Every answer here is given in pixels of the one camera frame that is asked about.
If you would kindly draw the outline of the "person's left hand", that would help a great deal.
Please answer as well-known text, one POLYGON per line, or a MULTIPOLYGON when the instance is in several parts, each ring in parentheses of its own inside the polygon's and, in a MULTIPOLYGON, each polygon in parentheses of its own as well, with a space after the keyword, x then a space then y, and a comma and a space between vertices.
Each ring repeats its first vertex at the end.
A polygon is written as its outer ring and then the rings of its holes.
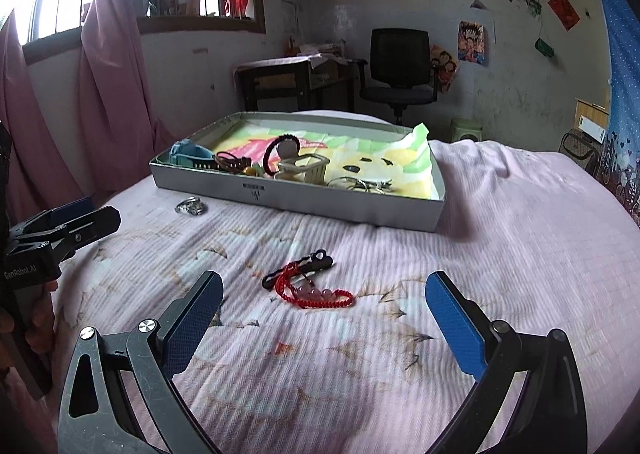
MULTIPOLYGON (((54 345, 54 312, 51 294, 58 290, 58 281, 43 285, 44 292, 35 303, 32 311, 32 327, 26 332, 26 340, 37 354, 48 353, 54 345)), ((8 334, 13 330, 13 320, 1 309, 1 333, 8 334)), ((13 365, 6 347, 1 344, 1 369, 13 365)))

